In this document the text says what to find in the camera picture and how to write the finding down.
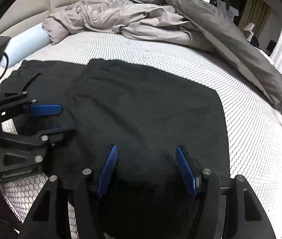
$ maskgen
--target light blue pillow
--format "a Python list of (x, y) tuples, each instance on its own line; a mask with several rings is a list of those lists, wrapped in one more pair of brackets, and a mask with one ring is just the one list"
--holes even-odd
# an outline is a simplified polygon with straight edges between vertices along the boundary
[[(14, 66), (16, 63), (25, 59), (27, 56), (37, 50), (50, 44), (49, 35), (42, 29), (42, 23), (22, 32), (13, 37), (6, 47), (6, 54), (9, 58), (8, 67)], [(0, 64), (6, 66), (6, 58), (3, 57)]]

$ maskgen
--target gray blanket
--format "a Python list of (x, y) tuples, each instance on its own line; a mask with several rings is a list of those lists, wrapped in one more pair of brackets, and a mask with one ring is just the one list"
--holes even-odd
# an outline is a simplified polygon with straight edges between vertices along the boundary
[(191, 46), (221, 55), (281, 109), (282, 74), (213, 5), (202, 0), (83, 0), (51, 13), (43, 29), (57, 43), (86, 29)]

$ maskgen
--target wire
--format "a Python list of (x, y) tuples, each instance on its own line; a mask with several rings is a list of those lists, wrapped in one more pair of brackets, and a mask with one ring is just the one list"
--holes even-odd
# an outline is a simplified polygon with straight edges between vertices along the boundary
[(8, 65), (9, 65), (8, 55), (7, 55), (5, 52), (3, 52), (3, 56), (7, 59), (7, 63), (6, 63), (6, 68), (5, 68), (5, 70), (3, 71), (2, 75), (0, 76), (0, 80), (1, 80), (1, 78), (3, 78), (3, 76), (5, 75), (5, 73), (6, 73), (7, 69), (8, 69)]

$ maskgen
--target ribbed blue pad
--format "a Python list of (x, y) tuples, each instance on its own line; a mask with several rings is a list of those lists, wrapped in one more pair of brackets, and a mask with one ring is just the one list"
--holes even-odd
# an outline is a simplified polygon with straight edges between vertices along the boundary
[(188, 193), (195, 198), (197, 195), (195, 177), (180, 147), (176, 148), (175, 159)]
[(50, 116), (59, 115), (63, 108), (60, 104), (51, 105), (33, 105), (28, 107), (28, 113), (31, 116)]
[(118, 148), (113, 146), (107, 161), (105, 162), (102, 172), (99, 176), (99, 185), (97, 194), (101, 198), (106, 190), (108, 189), (108, 185), (111, 180), (111, 176), (113, 174), (114, 167), (118, 160)]

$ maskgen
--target bed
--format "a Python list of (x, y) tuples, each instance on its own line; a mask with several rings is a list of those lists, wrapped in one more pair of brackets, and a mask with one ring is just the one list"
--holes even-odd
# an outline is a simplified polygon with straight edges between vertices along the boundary
[[(244, 175), (261, 201), (277, 238), (282, 238), (282, 116), (225, 60), (185, 46), (131, 40), (119, 34), (85, 31), (47, 45), (26, 60), (87, 64), (90, 59), (123, 60), (148, 65), (214, 89), (224, 109), (230, 174)], [(22, 62), (6, 72), (7, 78)], [(13, 121), (2, 124), (16, 133)], [(42, 173), (0, 184), (7, 203), (24, 221), (48, 177)], [(78, 238), (74, 208), (69, 204), (72, 238)]]

